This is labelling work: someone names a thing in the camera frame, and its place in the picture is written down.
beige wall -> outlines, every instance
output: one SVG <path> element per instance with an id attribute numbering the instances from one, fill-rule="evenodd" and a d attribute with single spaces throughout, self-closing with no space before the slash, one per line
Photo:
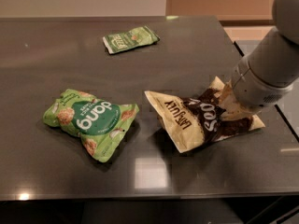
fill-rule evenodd
<path id="1" fill-rule="evenodd" d="M 271 20 L 273 0 L 167 0 L 167 15 L 216 15 L 219 20 Z"/>
<path id="2" fill-rule="evenodd" d="M 0 17 L 158 16 L 166 0 L 0 0 Z"/>

brown wrapper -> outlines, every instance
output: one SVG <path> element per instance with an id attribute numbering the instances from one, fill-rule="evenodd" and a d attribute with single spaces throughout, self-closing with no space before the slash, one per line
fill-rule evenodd
<path id="1" fill-rule="evenodd" d="M 163 127 L 180 153 L 217 142 L 240 133 L 264 127 L 258 116 L 235 121 L 222 121 L 225 109 L 219 107 L 224 84 L 215 77 L 208 89 L 198 97 L 180 98 L 173 95 L 146 91 L 151 105 L 156 109 Z"/>

snack bag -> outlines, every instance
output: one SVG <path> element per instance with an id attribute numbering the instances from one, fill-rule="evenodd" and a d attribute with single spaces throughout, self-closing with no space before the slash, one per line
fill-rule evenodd
<path id="1" fill-rule="evenodd" d="M 160 40 L 147 26 L 137 27 L 126 33 L 105 35 L 103 41 L 109 54 L 115 54 L 128 49 L 151 45 Z"/>
<path id="2" fill-rule="evenodd" d="M 79 137 L 87 152 L 106 162 L 130 128 L 137 105 L 113 105 L 75 90 L 66 90 L 45 112 L 43 121 Z"/>
<path id="3" fill-rule="evenodd" d="M 222 121 L 220 116 L 225 110 L 218 103 L 223 88 L 222 81 L 215 77 L 198 99 L 179 98 L 153 91 L 145 93 L 163 127 L 182 153 L 205 143 L 264 127 L 256 115 L 236 121 Z"/>

tabletop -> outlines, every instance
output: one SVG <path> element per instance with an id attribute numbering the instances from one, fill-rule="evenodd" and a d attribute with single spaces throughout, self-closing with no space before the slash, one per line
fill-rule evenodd
<path id="1" fill-rule="evenodd" d="M 104 35 L 147 25 L 156 44 L 109 55 Z M 201 94 L 241 58 L 214 17 L 0 20 L 0 200 L 207 198 L 299 193 L 298 143 L 272 107 L 266 127 L 179 154 L 144 91 Z M 66 89 L 140 112 L 112 159 L 42 122 Z"/>

small green packet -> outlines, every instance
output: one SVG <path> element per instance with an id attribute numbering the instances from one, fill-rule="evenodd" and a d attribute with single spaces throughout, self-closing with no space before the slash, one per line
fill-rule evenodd
<path id="1" fill-rule="evenodd" d="M 105 35 L 103 37 L 104 44 L 107 47 L 109 54 L 151 45 L 159 40 L 160 37 L 152 32 L 147 26 L 137 27 L 126 33 Z"/>
<path id="2" fill-rule="evenodd" d="M 79 137 L 87 152 L 108 161 L 139 111 L 136 104 L 113 105 L 92 94 L 68 89 L 45 112 L 43 121 Z"/>

